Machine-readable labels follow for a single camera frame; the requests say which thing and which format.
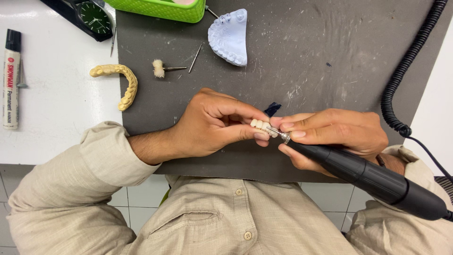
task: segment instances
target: green plastic basket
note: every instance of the green plastic basket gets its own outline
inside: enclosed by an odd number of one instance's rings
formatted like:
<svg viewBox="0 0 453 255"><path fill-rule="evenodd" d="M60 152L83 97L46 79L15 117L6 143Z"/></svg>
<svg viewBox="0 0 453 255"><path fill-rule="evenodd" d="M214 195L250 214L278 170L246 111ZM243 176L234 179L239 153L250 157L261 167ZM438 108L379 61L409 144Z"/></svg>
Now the green plastic basket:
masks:
<svg viewBox="0 0 453 255"><path fill-rule="evenodd" d="M170 0L104 0L117 10L158 17L162 19L197 23L204 15L206 0L195 0L179 5Z"/></svg>

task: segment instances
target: dental micromotor handpiece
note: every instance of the dental micromotor handpiece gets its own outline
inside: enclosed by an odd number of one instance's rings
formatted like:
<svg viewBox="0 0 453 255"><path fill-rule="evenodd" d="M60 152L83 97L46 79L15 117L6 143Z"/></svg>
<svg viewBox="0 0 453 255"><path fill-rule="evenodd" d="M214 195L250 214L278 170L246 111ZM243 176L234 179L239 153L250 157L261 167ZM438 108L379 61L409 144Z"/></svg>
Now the dental micromotor handpiece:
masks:
<svg viewBox="0 0 453 255"><path fill-rule="evenodd" d="M366 191L371 196L402 211L434 221L452 220L452 213L445 202L403 175L367 161L349 151L327 145L306 145L294 142L291 132L278 133L284 143L315 161L334 176Z"/></svg>

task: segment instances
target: black cable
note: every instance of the black cable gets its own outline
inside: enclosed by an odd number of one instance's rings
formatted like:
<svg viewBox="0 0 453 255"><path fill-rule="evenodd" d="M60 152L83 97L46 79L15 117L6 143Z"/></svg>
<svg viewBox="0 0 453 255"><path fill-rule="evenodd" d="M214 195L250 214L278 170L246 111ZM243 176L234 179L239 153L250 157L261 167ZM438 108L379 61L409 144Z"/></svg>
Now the black cable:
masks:
<svg viewBox="0 0 453 255"><path fill-rule="evenodd" d="M423 22L423 25L420 27L417 35L412 41L411 46L404 54L403 59L396 67L389 82L387 83L386 88L384 89L381 98L381 111L382 116L384 117L384 120L387 122L387 124L395 131L398 131L402 137L416 141L426 151L426 153L433 160L433 162L440 169L440 171L445 175L445 177L451 183L453 183L453 178L451 177L451 175L442 167L442 165L440 165L440 163L431 154L428 148L424 144L422 144L422 142L410 136L412 133L412 129L410 129L408 125L398 120L398 118L395 116L395 113L393 112L392 105L392 99L396 89L400 85L407 69L412 64L419 51L422 49L423 45L426 42L426 39L428 39L428 36L433 30L437 21L439 20L439 17L442 14L442 11L445 8L447 1L448 0L434 1L433 5L431 6L431 9L429 10L428 15L426 16L425 21Z"/></svg>
<svg viewBox="0 0 453 255"><path fill-rule="evenodd" d="M447 210L447 215L445 215L444 217L442 217L442 219L446 219L446 220L448 220L448 221L453 222L453 212Z"/></svg>

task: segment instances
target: floor tile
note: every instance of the floor tile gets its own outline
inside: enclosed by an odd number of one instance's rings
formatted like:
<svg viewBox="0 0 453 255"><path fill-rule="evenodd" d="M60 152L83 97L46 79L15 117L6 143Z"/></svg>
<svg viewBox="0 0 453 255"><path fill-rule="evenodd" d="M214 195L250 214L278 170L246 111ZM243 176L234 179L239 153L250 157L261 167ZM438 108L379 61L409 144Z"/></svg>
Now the floor tile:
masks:
<svg viewBox="0 0 453 255"><path fill-rule="evenodd" d="M16 247L10 233L10 225L6 216L11 212L11 207L7 203L0 203L0 246Z"/></svg>
<svg viewBox="0 0 453 255"><path fill-rule="evenodd" d="M121 212L124 219L126 220L127 226L130 227L129 207L115 206L115 208Z"/></svg>
<svg viewBox="0 0 453 255"><path fill-rule="evenodd" d="M322 211L346 212L354 186L348 183L302 182L301 188Z"/></svg>
<svg viewBox="0 0 453 255"><path fill-rule="evenodd" d="M11 196L13 191L19 186L20 181L30 171L33 170L32 165L6 165L0 166L3 184L5 185L6 194Z"/></svg>
<svg viewBox="0 0 453 255"><path fill-rule="evenodd" d="M355 212L347 212L346 217L344 218L343 227L341 228L342 232L348 232L351 228L352 218L354 217Z"/></svg>
<svg viewBox="0 0 453 255"><path fill-rule="evenodd" d="M164 175L153 174L142 184L127 187L129 206L159 207L169 185Z"/></svg>
<svg viewBox="0 0 453 255"><path fill-rule="evenodd" d="M127 201L127 188L122 187L112 195L112 200L107 204L111 206L129 206Z"/></svg>
<svg viewBox="0 0 453 255"><path fill-rule="evenodd" d="M20 255L16 247L0 247L0 255Z"/></svg>
<svg viewBox="0 0 453 255"><path fill-rule="evenodd" d="M356 212L365 209L365 202L368 200L374 200L374 198L365 191L357 187L354 187L351 202L349 202L349 207L347 208L347 211Z"/></svg>
<svg viewBox="0 0 453 255"><path fill-rule="evenodd" d="M157 208L129 207L130 228L137 234Z"/></svg>
<svg viewBox="0 0 453 255"><path fill-rule="evenodd" d="M3 182L1 179L1 172L0 172L0 202L8 202L8 196L6 195L5 187L3 186Z"/></svg>
<svg viewBox="0 0 453 255"><path fill-rule="evenodd" d="M324 213L331 222L338 228L338 230L341 229L341 226L343 225L344 221L344 216L345 212L325 212Z"/></svg>

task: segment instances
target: fingernail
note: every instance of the fingernail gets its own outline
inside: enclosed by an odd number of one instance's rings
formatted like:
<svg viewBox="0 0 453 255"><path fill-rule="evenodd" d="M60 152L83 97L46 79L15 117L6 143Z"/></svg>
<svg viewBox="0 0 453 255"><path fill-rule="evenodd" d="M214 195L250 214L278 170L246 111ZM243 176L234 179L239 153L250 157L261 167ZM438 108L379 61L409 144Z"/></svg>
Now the fingernail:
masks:
<svg viewBox="0 0 453 255"><path fill-rule="evenodd" d="M288 157L291 156L286 150L280 149L280 148L279 148L279 150L280 150L281 152L283 152L283 154L287 155Z"/></svg>
<svg viewBox="0 0 453 255"><path fill-rule="evenodd" d="M307 133L305 133L304 131L292 131L291 132L291 136L293 138L302 138L306 135Z"/></svg>
<svg viewBox="0 0 453 255"><path fill-rule="evenodd" d="M294 126L294 123L283 123L282 126L284 128L290 128L290 127Z"/></svg>
<svg viewBox="0 0 453 255"><path fill-rule="evenodd" d="M265 134L262 134L262 133L254 133L253 137L255 137L256 139L264 140L264 141L269 140L269 136L266 136Z"/></svg>

